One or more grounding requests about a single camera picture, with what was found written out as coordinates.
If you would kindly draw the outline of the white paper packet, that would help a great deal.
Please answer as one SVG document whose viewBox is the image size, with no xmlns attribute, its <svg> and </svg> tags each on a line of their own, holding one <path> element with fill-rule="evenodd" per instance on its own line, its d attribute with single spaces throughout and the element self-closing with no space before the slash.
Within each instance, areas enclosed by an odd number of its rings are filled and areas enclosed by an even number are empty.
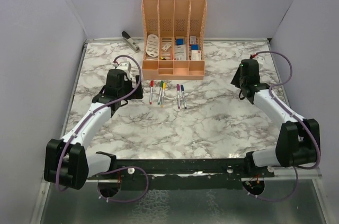
<svg viewBox="0 0 339 224">
<path fill-rule="evenodd" d="M 174 60 L 184 61 L 187 60 L 186 45 L 177 45 L 174 47 Z"/>
</svg>

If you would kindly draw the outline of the red marker pen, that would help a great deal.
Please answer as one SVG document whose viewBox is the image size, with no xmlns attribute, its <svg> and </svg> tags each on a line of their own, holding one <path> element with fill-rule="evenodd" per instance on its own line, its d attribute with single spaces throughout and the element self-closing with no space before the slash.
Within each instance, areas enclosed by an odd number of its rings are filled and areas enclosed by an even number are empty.
<svg viewBox="0 0 339 224">
<path fill-rule="evenodd" d="M 149 93 L 149 104 L 152 105 L 153 103 L 153 89 L 154 89 L 154 81 L 150 81 L 150 93 Z"/>
</svg>

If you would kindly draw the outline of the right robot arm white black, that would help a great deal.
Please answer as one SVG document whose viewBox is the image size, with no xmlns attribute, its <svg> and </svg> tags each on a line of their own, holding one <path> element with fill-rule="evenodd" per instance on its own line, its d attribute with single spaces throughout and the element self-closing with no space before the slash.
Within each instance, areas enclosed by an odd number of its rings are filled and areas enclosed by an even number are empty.
<svg viewBox="0 0 339 224">
<path fill-rule="evenodd" d="M 262 110 L 280 129 L 275 147 L 246 154 L 248 161 L 243 164 L 243 170 L 247 176 L 255 177 L 265 166 L 300 167 L 319 163 L 318 122 L 295 113 L 268 84 L 260 82 L 257 60 L 242 60 L 231 84 L 240 89 L 240 99 L 247 99 Z"/>
</svg>

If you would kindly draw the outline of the black grey stapler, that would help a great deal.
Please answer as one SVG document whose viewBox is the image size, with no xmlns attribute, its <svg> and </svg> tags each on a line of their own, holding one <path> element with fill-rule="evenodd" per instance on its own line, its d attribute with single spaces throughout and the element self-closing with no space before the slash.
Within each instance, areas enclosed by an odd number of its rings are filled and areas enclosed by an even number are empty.
<svg viewBox="0 0 339 224">
<path fill-rule="evenodd" d="M 140 47 L 136 44 L 136 42 L 133 40 L 133 38 L 126 32 L 122 31 L 122 38 L 123 41 L 134 51 L 139 52 Z"/>
</svg>

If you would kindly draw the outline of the white label box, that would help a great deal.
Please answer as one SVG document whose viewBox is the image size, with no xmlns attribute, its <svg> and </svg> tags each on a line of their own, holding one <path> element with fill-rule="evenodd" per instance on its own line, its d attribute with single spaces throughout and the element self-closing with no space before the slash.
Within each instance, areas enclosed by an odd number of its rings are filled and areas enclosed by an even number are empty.
<svg viewBox="0 0 339 224">
<path fill-rule="evenodd" d="M 202 61 L 203 52 L 201 50 L 192 50 L 191 51 L 191 60 L 192 61 Z"/>
</svg>

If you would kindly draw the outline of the blue eraser box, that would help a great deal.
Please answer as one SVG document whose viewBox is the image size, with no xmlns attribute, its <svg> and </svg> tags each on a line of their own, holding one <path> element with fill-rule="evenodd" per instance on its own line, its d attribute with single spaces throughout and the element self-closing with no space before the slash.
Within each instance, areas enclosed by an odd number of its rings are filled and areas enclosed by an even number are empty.
<svg viewBox="0 0 339 224">
<path fill-rule="evenodd" d="M 177 38 L 175 40 L 175 43 L 176 43 L 177 46 L 184 45 L 185 44 L 185 40 L 184 40 L 184 38 Z"/>
</svg>

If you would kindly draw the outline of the yellow tip pen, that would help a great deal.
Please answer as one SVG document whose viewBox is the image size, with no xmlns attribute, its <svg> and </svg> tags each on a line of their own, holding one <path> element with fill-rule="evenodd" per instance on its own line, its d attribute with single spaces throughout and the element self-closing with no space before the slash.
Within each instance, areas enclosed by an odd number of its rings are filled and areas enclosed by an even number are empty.
<svg viewBox="0 0 339 224">
<path fill-rule="evenodd" d="M 160 106 L 161 106 L 161 107 L 164 106 L 165 90 L 166 90 L 166 83 L 163 82 L 163 86 L 162 86 L 162 95 L 161 95 L 161 100 L 160 100 Z"/>
</svg>

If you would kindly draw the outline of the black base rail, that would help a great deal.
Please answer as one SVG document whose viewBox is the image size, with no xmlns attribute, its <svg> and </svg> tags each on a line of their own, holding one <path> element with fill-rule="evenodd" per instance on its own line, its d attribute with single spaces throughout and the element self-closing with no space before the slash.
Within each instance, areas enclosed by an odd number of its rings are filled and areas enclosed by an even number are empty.
<svg viewBox="0 0 339 224">
<path fill-rule="evenodd" d="M 112 184 L 120 182 L 124 190 L 143 190 L 146 186 L 142 168 L 149 180 L 150 190 L 240 190 L 242 181 L 274 177 L 267 167 L 255 167 L 247 158 L 217 159 L 114 159 L 110 169 L 134 168 L 113 174 L 96 174 L 88 181 Z"/>
</svg>

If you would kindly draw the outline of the dark red tip pen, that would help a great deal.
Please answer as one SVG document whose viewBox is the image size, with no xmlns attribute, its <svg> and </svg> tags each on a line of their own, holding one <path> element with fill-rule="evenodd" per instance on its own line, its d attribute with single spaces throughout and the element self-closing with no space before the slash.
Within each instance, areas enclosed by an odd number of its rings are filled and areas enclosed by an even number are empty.
<svg viewBox="0 0 339 224">
<path fill-rule="evenodd" d="M 180 84 L 177 84 L 176 85 L 176 95 L 177 95 L 177 107 L 178 109 L 181 108 L 181 102 L 180 102 L 180 98 L 181 98 L 181 87 L 180 87 Z"/>
</svg>

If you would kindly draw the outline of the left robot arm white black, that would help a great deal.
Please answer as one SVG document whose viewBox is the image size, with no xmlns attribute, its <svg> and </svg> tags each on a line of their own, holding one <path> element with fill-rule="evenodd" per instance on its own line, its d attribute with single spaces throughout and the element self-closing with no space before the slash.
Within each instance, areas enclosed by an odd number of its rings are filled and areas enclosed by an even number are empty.
<svg viewBox="0 0 339 224">
<path fill-rule="evenodd" d="M 116 157 L 98 152 L 86 155 L 86 149 L 103 125 L 122 107 L 122 101 L 143 98 L 141 77 L 132 85 L 128 73 L 121 69 L 109 70 L 106 84 L 92 98 L 84 117 L 61 139 L 51 139 L 46 146 L 44 180 L 57 186 L 79 190 L 86 180 L 96 174 L 110 179 L 116 175 Z"/>
</svg>

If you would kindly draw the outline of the oval barcode card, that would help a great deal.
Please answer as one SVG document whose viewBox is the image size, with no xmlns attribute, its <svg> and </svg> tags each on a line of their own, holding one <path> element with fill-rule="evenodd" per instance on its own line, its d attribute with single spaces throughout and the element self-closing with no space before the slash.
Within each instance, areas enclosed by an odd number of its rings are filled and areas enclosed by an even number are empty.
<svg viewBox="0 0 339 224">
<path fill-rule="evenodd" d="M 145 52 L 148 56 L 156 58 L 159 55 L 159 37 L 150 34 L 147 37 Z"/>
</svg>

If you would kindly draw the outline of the orange desk organizer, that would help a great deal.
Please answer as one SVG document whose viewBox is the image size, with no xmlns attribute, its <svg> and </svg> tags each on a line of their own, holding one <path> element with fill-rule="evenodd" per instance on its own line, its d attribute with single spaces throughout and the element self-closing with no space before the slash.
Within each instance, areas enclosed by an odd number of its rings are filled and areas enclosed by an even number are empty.
<svg viewBox="0 0 339 224">
<path fill-rule="evenodd" d="M 142 0 L 142 23 L 147 37 L 159 37 L 159 55 L 152 58 L 144 51 L 142 74 L 154 80 L 202 80 L 204 78 L 203 41 L 207 19 L 207 0 Z M 174 60 L 177 38 L 184 38 L 187 60 Z M 202 61 L 192 61 L 191 51 L 201 50 Z"/>
</svg>

